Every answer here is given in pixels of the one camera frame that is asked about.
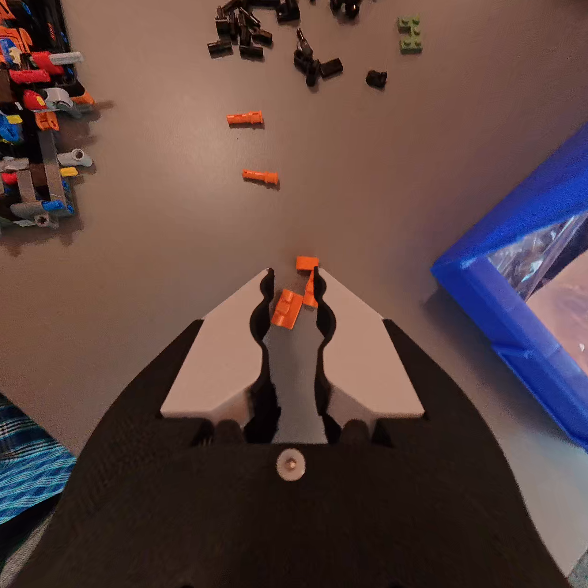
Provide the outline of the multicoloured lego car assembly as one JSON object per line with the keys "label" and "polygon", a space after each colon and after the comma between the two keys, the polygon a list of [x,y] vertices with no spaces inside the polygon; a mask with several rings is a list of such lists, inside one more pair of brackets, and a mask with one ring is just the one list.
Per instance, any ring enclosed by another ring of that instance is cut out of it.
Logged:
{"label": "multicoloured lego car assembly", "polygon": [[61,1],[1,1],[1,229],[76,215],[69,179],[93,160],[58,149],[60,118],[92,113]]}

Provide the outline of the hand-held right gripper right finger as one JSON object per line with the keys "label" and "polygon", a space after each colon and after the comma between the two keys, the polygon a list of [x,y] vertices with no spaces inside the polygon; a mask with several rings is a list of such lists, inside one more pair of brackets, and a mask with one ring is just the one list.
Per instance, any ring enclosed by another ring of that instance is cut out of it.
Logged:
{"label": "hand-held right gripper right finger", "polygon": [[351,420],[413,419],[424,408],[384,319],[325,269],[315,268],[318,350],[315,401],[326,428]]}

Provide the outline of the green lego plate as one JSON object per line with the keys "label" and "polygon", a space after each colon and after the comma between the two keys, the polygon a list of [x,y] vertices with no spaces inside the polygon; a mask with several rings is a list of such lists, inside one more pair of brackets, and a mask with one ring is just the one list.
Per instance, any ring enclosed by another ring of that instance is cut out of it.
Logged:
{"label": "green lego plate", "polygon": [[401,55],[416,55],[423,51],[422,33],[420,30],[420,17],[399,16],[399,50]]}

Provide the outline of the pile of black lego pieces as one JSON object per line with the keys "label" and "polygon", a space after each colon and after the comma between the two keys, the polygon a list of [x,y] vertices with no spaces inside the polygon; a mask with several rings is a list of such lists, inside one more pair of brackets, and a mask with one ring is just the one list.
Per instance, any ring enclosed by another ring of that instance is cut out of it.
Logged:
{"label": "pile of black lego pieces", "polygon": [[[298,1],[226,1],[217,7],[215,26],[219,39],[208,43],[212,58],[232,53],[238,47],[241,57],[262,61],[263,47],[273,45],[272,34],[262,28],[252,8],[273,9],[278,24],[297,24],[300,21]],[[305,75],[306,85],[314,87],[319,79],[330,79],[343,72],[339,58],[319,60],[302,29],[296,29],[297,45],[293,52],[295,68]]]}

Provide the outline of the clear plastic bags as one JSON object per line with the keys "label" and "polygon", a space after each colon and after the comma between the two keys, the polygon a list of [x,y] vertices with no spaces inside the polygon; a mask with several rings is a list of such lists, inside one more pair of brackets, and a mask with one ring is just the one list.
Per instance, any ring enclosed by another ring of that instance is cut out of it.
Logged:
{"label": "clear plastic bags", "polygon": [[587,212],[530,233],[489,261],[587,372]]}

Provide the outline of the blue plastic bin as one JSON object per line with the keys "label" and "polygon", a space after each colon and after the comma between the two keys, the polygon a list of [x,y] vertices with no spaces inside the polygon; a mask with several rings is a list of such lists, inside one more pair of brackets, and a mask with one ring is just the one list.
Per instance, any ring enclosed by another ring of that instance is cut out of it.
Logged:
{"label": "blue plastic bin", "polygon": [[587,450],[587,372],[489,261],[524,236],[587,212],[587,125],[433,264],[431,273],[558,427]]}

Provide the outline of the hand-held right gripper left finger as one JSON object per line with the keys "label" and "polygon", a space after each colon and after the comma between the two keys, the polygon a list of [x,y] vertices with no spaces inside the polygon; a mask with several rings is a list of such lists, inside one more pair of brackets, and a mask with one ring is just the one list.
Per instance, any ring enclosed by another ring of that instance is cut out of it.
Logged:
{"label": "hand-held right gripper left finger", "polygon": [[164,418],[201,418],[246,425],[254,415],[252,388],[262,374],[261,343],[251,319],[264,301],[262,280],[269,268],[246,282],[203,318],[173,384],[160,407]]}

